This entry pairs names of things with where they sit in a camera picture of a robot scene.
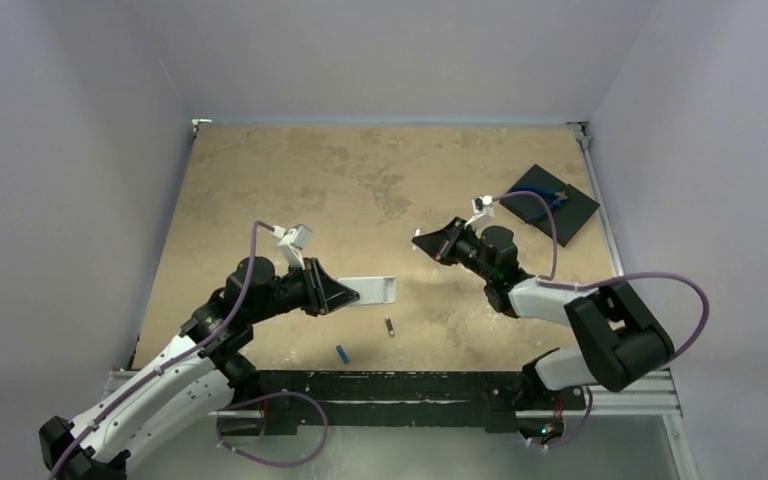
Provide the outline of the white remote control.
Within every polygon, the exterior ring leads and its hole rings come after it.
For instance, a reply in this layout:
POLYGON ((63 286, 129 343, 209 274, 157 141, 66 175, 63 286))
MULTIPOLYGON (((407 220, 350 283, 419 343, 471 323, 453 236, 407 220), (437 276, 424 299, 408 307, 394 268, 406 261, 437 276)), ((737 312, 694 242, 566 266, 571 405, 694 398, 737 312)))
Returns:
POLYGON ((350 307, 392 304, 397 299, 395 276, 342 277, 338 282, 359 295, 350 307))

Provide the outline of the black AAA battery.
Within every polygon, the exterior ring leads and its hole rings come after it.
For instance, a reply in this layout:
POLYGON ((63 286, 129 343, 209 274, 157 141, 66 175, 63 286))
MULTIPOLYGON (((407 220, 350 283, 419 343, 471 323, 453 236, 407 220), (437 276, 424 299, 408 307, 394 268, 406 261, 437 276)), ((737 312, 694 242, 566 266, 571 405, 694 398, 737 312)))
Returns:
POLYGON ((393 326, 391 318, 385 317, 385 325, 386 325, 386 328, 387 328, 388 335, 391 338, 395 337, 395 330, 394 330, 394 326, 393 326))

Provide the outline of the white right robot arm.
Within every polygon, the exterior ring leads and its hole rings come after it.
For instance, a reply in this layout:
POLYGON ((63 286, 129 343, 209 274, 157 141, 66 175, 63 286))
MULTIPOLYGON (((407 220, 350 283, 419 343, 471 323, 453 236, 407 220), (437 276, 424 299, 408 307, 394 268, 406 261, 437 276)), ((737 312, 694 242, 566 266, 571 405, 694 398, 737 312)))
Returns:
POLYGON ((628 282, 552 288, 520 266, 507 228, 476 232, 456 217, 412 243, 442 265, 460 265, 479 276, 496 312, 571 329, 575 347, 546 353, 523 368, 521 392, 533 406, 548 405, 567 387, 599 385, 620 392, 675 353, 672 339, 628 282))

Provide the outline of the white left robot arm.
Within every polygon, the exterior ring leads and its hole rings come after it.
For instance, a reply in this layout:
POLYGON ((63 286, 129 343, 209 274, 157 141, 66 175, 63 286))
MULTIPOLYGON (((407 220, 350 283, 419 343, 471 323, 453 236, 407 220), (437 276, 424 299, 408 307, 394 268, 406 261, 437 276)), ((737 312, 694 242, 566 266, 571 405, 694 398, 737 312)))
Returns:
POLYGON ((209 408, 244 409, 268 401, 260 373, 241 354, 257 323, 301 310, 317 317, 360 301, 362 295, 332 278, 316 258, 283 276, 261 256, 242 260, 182 325, 160 354, 115 394, 84 413, 54 416, 39 430, 52 479, 124 479, 135 440, 155 440, 149 426, 179 398, 209 408))

